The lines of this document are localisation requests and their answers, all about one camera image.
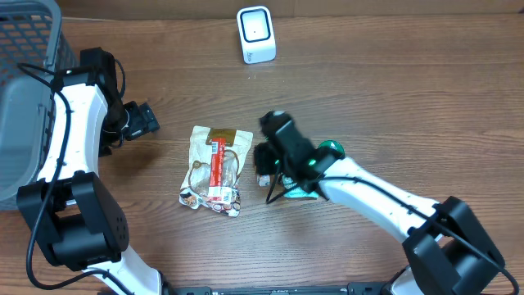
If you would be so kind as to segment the orange snack packet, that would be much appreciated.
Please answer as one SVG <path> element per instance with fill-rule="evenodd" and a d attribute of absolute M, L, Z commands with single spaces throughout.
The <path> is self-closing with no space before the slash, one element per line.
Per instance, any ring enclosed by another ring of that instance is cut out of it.
<path fill-rule="evenodd" d="M 257 175 L 257 184 L 260 187 L 268 187 L 271 184 L 270 175 Z"/>

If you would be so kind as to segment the green lid jar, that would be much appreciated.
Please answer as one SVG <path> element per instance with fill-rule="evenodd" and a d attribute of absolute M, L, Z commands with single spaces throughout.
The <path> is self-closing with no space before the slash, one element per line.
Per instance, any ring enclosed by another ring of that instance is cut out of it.
<path fill-rule="evenodd" d="M 341 159 L 346 156 L 342 145 L 335 140 L 326 140 L 321 142 L 318 146 L 318 153 L 321 156 L 331 155 L 336 159 Z"/>

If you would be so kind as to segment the brown snack bag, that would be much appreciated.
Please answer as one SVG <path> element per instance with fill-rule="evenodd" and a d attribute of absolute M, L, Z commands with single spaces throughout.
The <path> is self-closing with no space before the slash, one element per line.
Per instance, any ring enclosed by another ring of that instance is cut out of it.
<path fill-rule="evenodd" d="M 211 139 L 225 138 L 223 186 L 232 190 L 230 204 L 211 202 L 207 193 L 210 183 Z M 239 178 L 251 149 L 253 133 L 238 129 L 219 129 L 196 125 L 190 137 L 188 171 L 181 184 L 179 201 L 192 209 L 206 207 L 220 214 L 237 217 L 241 210 Z"/>

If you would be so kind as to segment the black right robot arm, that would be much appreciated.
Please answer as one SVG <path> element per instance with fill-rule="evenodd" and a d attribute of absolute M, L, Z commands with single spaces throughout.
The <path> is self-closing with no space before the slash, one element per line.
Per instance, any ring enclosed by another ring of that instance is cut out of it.
<path fill-rule="evenodd" d="M 500 251 L 466 202 L 438 202 L 388 183 L 358 165 L 335 142 L 315 147 L 284 111 L 260 118 L 265 141 L 255 148 L 260 175 L 290 184 L 267 203 L 299 190 L 349 207 L 397 240 L 408 265 L 380 294 L 480 294 L 505 275 Z"/>

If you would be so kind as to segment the teal snack packet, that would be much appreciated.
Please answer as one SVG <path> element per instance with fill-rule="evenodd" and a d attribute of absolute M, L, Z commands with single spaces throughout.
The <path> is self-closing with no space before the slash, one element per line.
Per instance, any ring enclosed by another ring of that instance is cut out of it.
<path fill-rule="evenodd" d="M 285 189 L 292 188 L 296 185 L 296 183 L 292 180 L 292 178 L 283 176 L 282 177 L 282 185 Z M 307 193 L 304 190 L 302 190 L 300 187 L 297 187 L 293 189 L 292 191 L 289 191 L 284 194 L 284 197 L 286 198 L 308 198 L 308 199 L 317 199 L 318 194 L 316 192 Z"/>

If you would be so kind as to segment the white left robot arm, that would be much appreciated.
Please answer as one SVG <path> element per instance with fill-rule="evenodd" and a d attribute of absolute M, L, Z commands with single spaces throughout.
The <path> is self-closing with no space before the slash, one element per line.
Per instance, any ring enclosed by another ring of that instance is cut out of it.
<path fill-rule="evenodd" d="M 36 288 L 94 276 L 114 294 L 174 293 L 130 246 L 125 214 L 98 174 L 100 157 L 160 128 L 148 104 L 123 101 L 122 69 L 111 53 L 90 48 L 78 67 L 38 79 L 55 108 L 50 143 L 36 181 L 16 195 L 31 230 L 25 269 Z"/>

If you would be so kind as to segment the red white snack bar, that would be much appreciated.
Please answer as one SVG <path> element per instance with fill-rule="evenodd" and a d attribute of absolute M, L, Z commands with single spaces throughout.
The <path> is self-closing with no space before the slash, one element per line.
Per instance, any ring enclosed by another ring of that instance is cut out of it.
<path fill-rule="evenodd" d="M 210 183 L 207 196 L 211 202 L 219 204 L 230 204 L 232 201 L 231 188 L 223 186 L 225 143 L 225 138 L 211 139 Z"/>

